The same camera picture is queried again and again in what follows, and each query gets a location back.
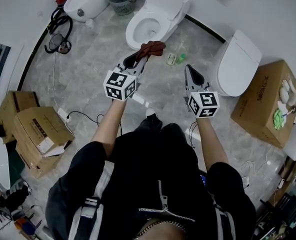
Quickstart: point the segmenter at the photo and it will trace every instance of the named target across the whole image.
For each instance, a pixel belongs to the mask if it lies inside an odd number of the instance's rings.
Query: gray tile floor
[[[138,0],[137,3],[139,8],[143,1]],[[126,43],[125,32],[133,15],[118,16],[109,6],[94,19],[92,29],[86,28],[84,23],[74,21],[69,37],[72,49],[66,55],[47,54],[44,50],[44,45],[50,40],[47,36],[30,66],[22,89],[35,91],[42,106],[56,108],[53,99],[54,80],[55,99],[58,106],[66,112],[81,111],[93,119],[98,114],[104,114],[111,100],[105,96],[103,80],[120,57],[132,51]],[[63,34],[66,31],[67,26],[62,29]],[[188,113],[183,99],[186,92],[184,68],[186,64],[191,64],[201,72],[206,72],[220,45],[209,33],[184,19],[166,41],[164,55],[149,59],[142,86],[137,93],[150,102],[164,125],[174,122],[185,131],[195,121],[193,114]],[[187,59],[181,65],[168,66],[168,53],[185,53]],[[212,119],[212,124],[230,164],[236,170],[240,171],[245,161],[255,162],[254,168],[249,163],[240,174],[242,177],[249,176],[250,186],[245,192],[258,208],[260,199],[267,200],[277,188],[280,181],[277,172],[283,166],[285,156],[281,150],[251,137],[230,119],[237,100],[238,98],[233,97],[220,97],[220,111]],[[121,121],[123,133],[133,131],[144,119],[145,111],[143,105],[130,99]],[[79,114],[73,114],[68,125],[75,134],[79,149],[91,140],[97,128],[95,123]],[[193,140],[193,143],[196,146],[199,167],[205,171],[201,144],[197,140]],[[48,191],[67,172],[76,148],[74,141],[56,169],[41,179],[34,179],[24,170],[23,177],[33,190],[27,199],[28,204],[40,205],[45,210]]]

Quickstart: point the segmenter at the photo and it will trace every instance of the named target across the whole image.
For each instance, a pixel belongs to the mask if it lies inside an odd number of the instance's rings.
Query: red cloth
[[[139,61],[141,58],[145,56],[148,56],[148,59],[151,55],[161,56],[163,55],[165,48],[165,43],[161,41],[149,41],[147,44],[143,43],[136,56],[136,61]]]

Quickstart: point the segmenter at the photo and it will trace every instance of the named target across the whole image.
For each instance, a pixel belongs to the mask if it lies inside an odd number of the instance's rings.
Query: marker cube
[[[109,70],[103,82],[107,97],[126,101],[135,91],[137,78],[133,75]]]
[[[188,106],[196,118],[212,118],[220,108],[216,91],[191,92]]]

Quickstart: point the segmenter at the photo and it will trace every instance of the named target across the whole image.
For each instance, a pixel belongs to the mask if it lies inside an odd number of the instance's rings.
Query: white strap
[[[217,207],[214,208],[216,211],[216,217],[217,217],[217,231],[218,231],[218,238],[217,240],[224,240],[224,232],[223,232],[223,225],[222,225],[222,217],[221,212]]]
[[[97,201],[102,198],[103,192],[106,189],[106,187],[110,181],[111,175],[114,171],[114,166],[115,166],[115,164],[113,162],[110,162],[110,161],[104,162],[102,174],[100,176],[100,179],[96,185],[96,188],[95,188],[93,196],[92,196],[94,199],[87,198],[84,202],[84,204],[86,204],[86,206],[82,205],[75,212],[75,214],[73,216],[68,240],[75,239],[81,216],[87,217],[87,218],[93,218],[95,212],[97,212],[96,221],[93,226],[89,240],[97,240],[98,235],[99,235],[99,230],[100,230],[100,227],[102,224],[103,213],[104,213],[103,204],[100,203],[99,207],[97,208]]]
[[[235,230],[235,223],[234,223],[233,216],[228,211],[226,211],[225,213],[227,214],[229,219],[232,240],[236,240],[236,230]]]

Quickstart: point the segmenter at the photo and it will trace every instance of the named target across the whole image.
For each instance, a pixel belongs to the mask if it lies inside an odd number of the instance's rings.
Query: toilet bowl
[[[107,0],[67,0],[63,10],[72,19],[85,22],[88,19],[95,18],[107,6]]]
[[[240,30],[226,41],[208,69],[210,86],[222,96],[240,96],[252,81],[262,53]]]
[[[145,0],[130,20],[126,41],[134,50],[149,41],[165,42],[185,17],[190,0]]]

